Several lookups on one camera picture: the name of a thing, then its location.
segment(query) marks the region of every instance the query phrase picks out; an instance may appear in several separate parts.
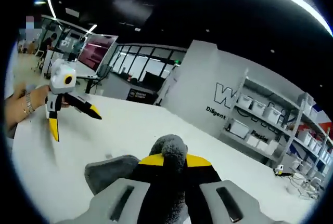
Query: white table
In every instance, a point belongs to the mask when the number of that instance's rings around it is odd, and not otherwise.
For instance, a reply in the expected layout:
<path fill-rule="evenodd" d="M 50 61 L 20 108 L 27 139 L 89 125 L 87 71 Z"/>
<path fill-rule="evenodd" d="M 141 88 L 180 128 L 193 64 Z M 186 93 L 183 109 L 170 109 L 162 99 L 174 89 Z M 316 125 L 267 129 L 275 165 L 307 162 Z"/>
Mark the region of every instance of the white table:
<path fill-rule="evenodd" d="M 80 60 L 76 61 L 76 74 L 77 76 L 96 76 L 96 72 L 90 67 L 86 66 Z"/>
<path fill-rule="evenodd" d="M 270 168 L 186 123 L 162 107 L 91 95 L 103 119 L 74 108 L 58 113 L 60 142 L 48 131 L 45 108 L 39 108 L 17 127 L 12 159 L 35 206 L 50 221 L 75 218 L 93 197 L 85 179 L 86 164 L 111 154 L 146 157 L 156 139 L 179 135 L 188 152 L 209 160 L 222 180 L 231 180 L 253 197 L 274 220 L 298 223 L 313 201 L 287 193 L 287 179 Z"/>

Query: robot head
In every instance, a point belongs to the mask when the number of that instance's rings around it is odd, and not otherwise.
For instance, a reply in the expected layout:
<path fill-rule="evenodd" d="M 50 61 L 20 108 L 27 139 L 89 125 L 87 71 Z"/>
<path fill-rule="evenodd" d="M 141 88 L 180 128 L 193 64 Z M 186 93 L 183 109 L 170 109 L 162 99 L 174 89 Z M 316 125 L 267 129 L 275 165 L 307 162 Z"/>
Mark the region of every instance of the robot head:
<path fill-rule="evenodd" d="M 51 91 L 55 94 L 69 93 L 74 90 L 75 83 L 75 69 L 67 65 L 64 60 L 56 60 L 51 71 Z"/>

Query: bracelet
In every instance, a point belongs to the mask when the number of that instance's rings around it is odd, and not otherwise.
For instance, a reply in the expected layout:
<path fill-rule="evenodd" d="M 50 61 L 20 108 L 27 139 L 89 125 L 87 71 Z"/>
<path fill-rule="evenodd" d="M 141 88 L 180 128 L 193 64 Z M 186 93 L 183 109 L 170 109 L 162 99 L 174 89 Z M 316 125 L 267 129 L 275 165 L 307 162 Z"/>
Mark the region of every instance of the bracelet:
<path fill-rule="evenodd" d="M 25 98 L 27 99 L 27 107 L 28 107 L 28 110 L 29 110 L 29 113 L 33 113 L 34 112 L 34 109 L 32 108 L 32 105 L 31 105 L 31 100 L 30 100 L 30 93 L 28 93 Z"/>
<path fill-rule="evenodd" d="M 29 114 L 27 113 L 27 111 L 25 110 L 25 108 L 24 108 L 24 105 L 22 104 L 22 109 L 23 109 L 23 111 L 24 111 L 24 113 L 27 115 L 27 116 L 29 116 Z"/>

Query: black ceiling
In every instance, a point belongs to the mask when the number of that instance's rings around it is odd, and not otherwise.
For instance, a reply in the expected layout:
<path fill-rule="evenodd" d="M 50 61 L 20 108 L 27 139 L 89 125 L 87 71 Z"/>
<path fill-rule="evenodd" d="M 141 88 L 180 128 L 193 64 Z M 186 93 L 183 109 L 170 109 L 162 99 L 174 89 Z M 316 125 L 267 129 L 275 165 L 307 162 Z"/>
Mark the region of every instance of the black ceiling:
<path fill-rule="evenodd" d="M 95 23 L 94 32 L 119 35 L 120 43 L 188 47 L 198 39 L 268 67 L 314 95 L 330 83 L 326 77 L 333 58 L 333 38 L 290 0 L 52 1 L 58 18 L 86 29 Z M 327 8 L 325 3 L 319 5 Z M 80 17 L 66 14 L 65 7 L 79 11 Z M 47 5 L 42 12 L 50 15 Z M 308 73 L 296 76 L 300 69 Z M 322 72 L 311 80 L 305 77 L 316 69 Z"/>

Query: robot body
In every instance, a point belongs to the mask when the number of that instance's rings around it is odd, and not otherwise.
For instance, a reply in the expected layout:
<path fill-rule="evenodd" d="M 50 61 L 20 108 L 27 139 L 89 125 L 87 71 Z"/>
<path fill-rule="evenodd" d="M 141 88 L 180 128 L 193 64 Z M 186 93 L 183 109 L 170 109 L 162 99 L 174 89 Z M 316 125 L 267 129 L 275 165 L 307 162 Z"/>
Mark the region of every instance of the robot body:
<path fill-rule="evenodd" d="M 46 117 L 49 119 L 50 131 L 56 141 L 59 141 L 58 111 L 61 110 L 63 100 L 69 105 L 76 107 L 80 112 L 84 112 L 93 118 L 101 119 L 96 107 L 75 92 L 75 84 L 75 69 L 65 64 L 64 60 L 57 59 L 52 66 L 50 91 L 45 100 Z"/>

